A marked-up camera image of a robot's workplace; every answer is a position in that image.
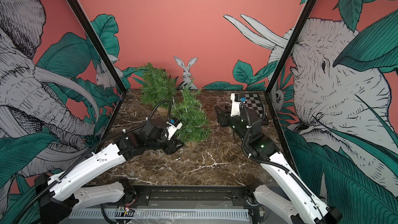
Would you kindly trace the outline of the small tree wooden base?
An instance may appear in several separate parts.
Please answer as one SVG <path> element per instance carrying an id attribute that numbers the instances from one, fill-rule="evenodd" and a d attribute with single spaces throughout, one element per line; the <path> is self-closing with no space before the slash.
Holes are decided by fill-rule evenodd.
<path id="1" fill-rule="evenodd" d="M 191 147 L 191 148 L 197 147 L 198 144 L 199 144 L 199 142 L 187 142 L 187 143 L 185 143 L 185 145 L 186 145 L 187 147 Z"/>

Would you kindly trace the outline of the large tree wooden base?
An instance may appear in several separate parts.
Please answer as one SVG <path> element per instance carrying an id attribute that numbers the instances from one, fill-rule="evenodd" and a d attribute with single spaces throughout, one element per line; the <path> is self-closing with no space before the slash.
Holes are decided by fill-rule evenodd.
<path id="1" fill-rule="evenodd" d="M 160 116 L 166 117 L 166 116 L 168 115 L 168 113 L 169 113 L 169 109 L 164 108 L 164 107 L 159 107 L 159 108 L 157 108 L 157 113 L 158 113 Z"/>

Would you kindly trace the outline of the small green christmas tree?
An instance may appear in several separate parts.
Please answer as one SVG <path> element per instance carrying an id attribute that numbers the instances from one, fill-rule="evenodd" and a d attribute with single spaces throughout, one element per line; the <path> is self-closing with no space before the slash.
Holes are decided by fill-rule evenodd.
<path id="1" fill-rule="evenodd" d="M 182 123 L 182 127 L 176 132 L 177 138 L 185 144 L 205 141 L 210 135 L 209 119 L 197 98 L 200 94 L 201 90 L 183 87 L 182 100 L 175 103 L 172 109 L 173 116 Z"/>

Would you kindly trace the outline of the large green christmas tree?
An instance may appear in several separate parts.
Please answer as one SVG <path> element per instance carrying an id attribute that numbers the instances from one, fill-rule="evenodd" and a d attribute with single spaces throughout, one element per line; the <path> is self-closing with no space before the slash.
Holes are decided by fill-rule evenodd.
<path id="1" fill-rule="evenodd" d="M 172 101 L 176 95 L 176 79 L 172 78 L 165 69 L 155 68 L 147 63 L 136 69 L 141 74 L 143 84 L 141 87 L 141 102 L 155 107 L 160 102 Z"/>

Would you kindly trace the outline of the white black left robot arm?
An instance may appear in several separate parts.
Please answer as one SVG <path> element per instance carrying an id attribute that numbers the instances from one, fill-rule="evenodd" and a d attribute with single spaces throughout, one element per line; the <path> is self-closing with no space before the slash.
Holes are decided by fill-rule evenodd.
<path id="1" fill-rule="evenodd" d="M 146 150 L 162 150 L 167 155 L 174 154 L 184 144 L 174 137 L 182 122 L 171 116 L 172 103 L 168 104 L 166 121 L 153 119 L 156 108 L 152 110 L 142 125 L 113 135 L 115 141 L 98 153 L 95 146 L 85 151 L 66 171 L 54 176 L 46 174 L 35 179 L 36 196 L 12 221 L 20 222 L 34 204 L 38 204 L 40 218 L 36 223 L 57 224 L 67 218 L 73 210 L 83 203 L 78 198 L 79 190 L 87 182 L 123 164 Z"/>

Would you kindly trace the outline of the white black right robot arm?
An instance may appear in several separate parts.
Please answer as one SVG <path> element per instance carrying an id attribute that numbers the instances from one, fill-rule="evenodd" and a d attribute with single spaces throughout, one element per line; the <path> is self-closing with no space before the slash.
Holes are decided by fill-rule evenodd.
<path id="1" fill-rule="evenodd" d="M 259 163 L 284 193 L 280 195 L 265 184 L 253 183 L 249 199 L 267 207 L 287 224 L 336 224 L 342 220 L 342 213 L 320 200 L 289 166 L 279 147 L 262 133 L 262 118 L 255 110 L 240 103 L 230 112 L 219 107 L 215 111 L 218 123 L 230 127 L 241 139 L 244 155 Z"/>

